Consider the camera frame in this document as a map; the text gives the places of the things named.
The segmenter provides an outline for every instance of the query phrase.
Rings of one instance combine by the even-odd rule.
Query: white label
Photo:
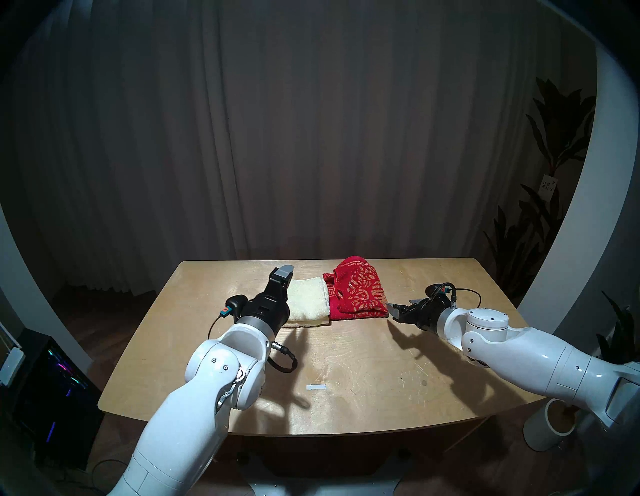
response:
[[[551,197],[554,195],[554,191],[556,190],[557,183],[558,183],[558,180],[555,177],[551,177],[545,174],[542,177],[542,182],[540,183],[538,196],[542,198],[544,201],[550,202]]]

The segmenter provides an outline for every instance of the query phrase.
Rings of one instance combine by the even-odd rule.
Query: curtain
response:
[[[540,157],[535,1],[66,0],[3,82],[68,282],[198,259],[480,257]]]

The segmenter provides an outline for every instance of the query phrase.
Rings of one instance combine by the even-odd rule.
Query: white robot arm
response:
[[[435,332],[469,362],[491,368],[526,391],[593,412],[606,428],[623,423],[625,407],[634,397],[640,399],[639,363],[610,364],[552,334],[512,328],[507,314],[497,310],[456,308],[443,288],[429,286],[429,298],[410,307],[389,303],[389,313],[398,322]]]
[[[180,496],[200,478],[227,437],[231,408],[245,410],[260,395],[273,340],[289,318],[292,274],[292,266],[276,268],[254,299],[227,300],[236,323],[198,346],[186,384],[148,422],[111,496]]]

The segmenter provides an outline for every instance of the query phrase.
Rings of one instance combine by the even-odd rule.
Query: table top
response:
[[[184,369],[213,319],[234,294],[252,298],[269,272],[295,266],[293,277],[332,272],[341,260],[182,262],[140,323],[106,385],[98,407],[149,420],[165,397],[184,384]],[[474,259],[369,260],[387,299],[408,304],[424,288],[449,281],[482,294],[483,306],[526,323]],[[458,306],[477,296],[458,293]],[[212,337],[233,323],[220,319]],[[281,329],[276,340],[298,358],[291,374],[267,365],[262,396],[232,410],[229,432],[243,435],[329,435],[414,429],[485,417],[540,398],[464,361],[457,349],[410,324],[373,318],[330,326]],[[325,389],[307,389],[307,385]]]

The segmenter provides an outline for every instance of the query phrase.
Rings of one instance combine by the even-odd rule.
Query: wooden floor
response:
[[[100,389],[154,299],[154,293],[134,297],[71,287],[54,298],[54,310],[94,359],[90,378]],[[539,407],[532,404],[494,416],[453,447],[452,439],[458,439],[469,426],[321,438],[229,436],[215,463],[189,494],[252,495],[237,470],[239,452],[258,454],[272,472],[281,476],[356,476],[372,473],[402,447],[411,452],[414,466],[398,485],[396,496],[548,495],[583,486],[586,471],[575,438],[570,436],[562,446],[544,453],[526,446],[522,425]],[[144,426],[139,420],[107,414],[93,445],[89,473],[100,460],[114,458],[128,463]],[[124,468],[112,461],[101,464],[94,473],[96,487],[108,492]],[[74,471],[70,475],[90,484],[89,474]],[[91,493],[68,483],[58,487],[68,496]]]

